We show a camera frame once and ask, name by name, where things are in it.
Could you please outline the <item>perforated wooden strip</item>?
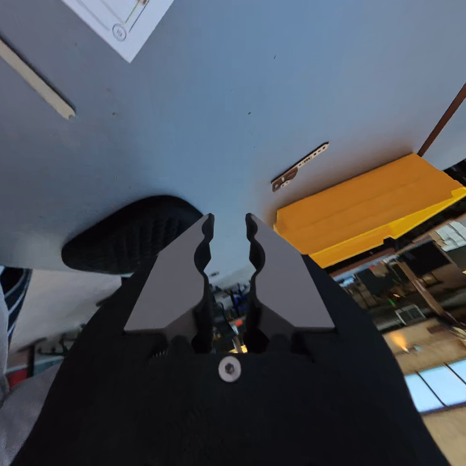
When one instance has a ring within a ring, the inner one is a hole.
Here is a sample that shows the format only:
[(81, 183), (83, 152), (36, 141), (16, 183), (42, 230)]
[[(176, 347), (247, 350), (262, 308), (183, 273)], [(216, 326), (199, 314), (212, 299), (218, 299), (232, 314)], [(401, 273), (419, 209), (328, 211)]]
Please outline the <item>perforated wooden strip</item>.
[(325, 150), (328, 149), (328, 147), (329, 147), (328, 141), (322, 143), (317, 148), (315, 148), (314, 150), (309, 152), (307, 155), (302, 157), (300, 160), (298, 160), (294, 165), (290, 166), (280, 175), (275, 177), (271, 181), (272, 192), (275, 193), (279, 191), (280, 189), (282, 189), (283, 187), (287, 186), (296, 177), (296, 174), (300, 168), (305, 166), (308, 162), (313, 160), (319, 154), (323, 153)]

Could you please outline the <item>yellow plastic bin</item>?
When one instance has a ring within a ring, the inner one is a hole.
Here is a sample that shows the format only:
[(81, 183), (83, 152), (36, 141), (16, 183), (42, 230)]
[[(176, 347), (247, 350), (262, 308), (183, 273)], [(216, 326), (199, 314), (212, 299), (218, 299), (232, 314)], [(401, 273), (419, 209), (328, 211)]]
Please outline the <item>yellow plastic bin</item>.
[(279, 209), (274, 231), (326, 268), (399, 239), (465, 194), (413, 153)]

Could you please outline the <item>white instruction booklet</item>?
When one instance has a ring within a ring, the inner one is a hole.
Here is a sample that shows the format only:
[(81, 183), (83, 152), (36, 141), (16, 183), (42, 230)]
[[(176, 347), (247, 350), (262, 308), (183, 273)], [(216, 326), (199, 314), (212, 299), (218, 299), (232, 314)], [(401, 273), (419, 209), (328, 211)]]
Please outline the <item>white instruction booklet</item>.
[(127, 63), (131, 63), (172, 0), (64, 0)]

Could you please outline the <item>flat wooden stick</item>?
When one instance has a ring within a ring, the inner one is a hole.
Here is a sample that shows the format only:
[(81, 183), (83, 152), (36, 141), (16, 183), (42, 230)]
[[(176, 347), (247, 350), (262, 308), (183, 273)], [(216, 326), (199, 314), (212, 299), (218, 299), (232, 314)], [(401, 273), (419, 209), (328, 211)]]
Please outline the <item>flat wooden stick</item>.
[(0, 56), (62, 118), (70, 120), (76, 117), (72, 106), (3, 39), (0, 40)]

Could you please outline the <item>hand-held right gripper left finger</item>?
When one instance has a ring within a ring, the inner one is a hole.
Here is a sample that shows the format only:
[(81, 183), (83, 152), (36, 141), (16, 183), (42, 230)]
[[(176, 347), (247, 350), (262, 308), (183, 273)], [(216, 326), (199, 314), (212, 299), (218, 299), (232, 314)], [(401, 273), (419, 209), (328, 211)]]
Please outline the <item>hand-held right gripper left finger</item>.
[(204, 215), (164, 248), (125, 324), (129, 334), (182, 336), (195, 352), (212, 350), (212, 294), (205, 274), (211, 260), (214, 215)]

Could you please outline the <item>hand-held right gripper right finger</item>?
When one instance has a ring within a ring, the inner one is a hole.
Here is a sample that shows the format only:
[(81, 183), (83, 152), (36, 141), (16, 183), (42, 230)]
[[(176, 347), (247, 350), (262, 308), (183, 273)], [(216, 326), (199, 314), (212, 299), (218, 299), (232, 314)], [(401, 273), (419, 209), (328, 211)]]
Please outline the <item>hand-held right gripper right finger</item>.
[(272, 338), (288, 341), (301, 333), (335, 330), (329, 311), (300, 252), (260, 218), (246, 215), (250, 281), (245, 343), (249, 352), (265, 351)]

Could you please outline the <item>black textured pad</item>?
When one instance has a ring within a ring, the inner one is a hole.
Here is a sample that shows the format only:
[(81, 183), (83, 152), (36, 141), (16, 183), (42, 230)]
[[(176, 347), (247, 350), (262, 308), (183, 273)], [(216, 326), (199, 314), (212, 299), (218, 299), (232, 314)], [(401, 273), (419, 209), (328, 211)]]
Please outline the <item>black textured pad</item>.
[(130, 275), (202, 217), (178, 197), (146, 197), (69, 240), (61, 249), (61, 259), (77, 271)]

